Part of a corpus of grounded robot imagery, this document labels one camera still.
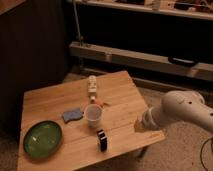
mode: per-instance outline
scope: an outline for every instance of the floor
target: floor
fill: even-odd
[[[84,78],[68,74],[66,81]],[[156,106],[164,94],[143,87],[138,87],[148,106]],[[82,171],[131,170],[131,171],[202,171],[200,149],[205,140],[212,135],[202,128],[190,123],[179,122],[166,129],[166,140],[148,147],[143,158],[140,150],[89,166]],[[8,135],[0,132],[0,171],[15,171],[17,167],[18,145]],[[205,166],[213,171],[213,156],[208,144],[203,153]]]

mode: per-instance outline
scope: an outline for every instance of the black wall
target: black wall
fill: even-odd
[[[213,64],[213,21],[78,5],[84,41]]]
[[[61,0],[27,0],[0,15],[0,128],[18,137],[23,93],[60,83],[67,70]]]

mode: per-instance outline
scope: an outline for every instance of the table leg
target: table leg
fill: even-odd
[[[143,148],[141,149],[141,151],[140,151],[140,154],[138,155],[138,158],[140,158],[140,159],[143,158],[143,156],[144,156],[144,154],[146,153],[147,149],[148,149],[148,146],[143,147]]]

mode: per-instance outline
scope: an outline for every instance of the white object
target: white object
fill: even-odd
[[[194,123],[213,133],[213,109],[195,91],[170,91],[161,104],[148,109],[142,116],[142,125],[151,130],[161,129],[177,121]]]
[[[84,110],[89,126],[98,127],[101,122],[102,108],[97,104],[89,104]]]
[[[94,101],[97,97],[97,81],[95,75],[88,77],[88,95],[91,101]]]

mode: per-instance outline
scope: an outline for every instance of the wooden table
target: wooden table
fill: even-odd
[[[85,118],[64,124],[61,114],[80,107],[89,99],[87,79],[26,92],[21,124],[18,171],[70,171],[89,166],[121,154],[140,149],[165,138],[162,131],[134,132],[136,117],[147,105],[126,71],[97,77],[98,97],[110,106],[104,107],[101,127],[108,139],[108,149],[100,152],[96,130]],[[43,120],[53,120],[63,130],[63,143],[48,160],[35,163],[24,155],[23,138],[28,129]]]

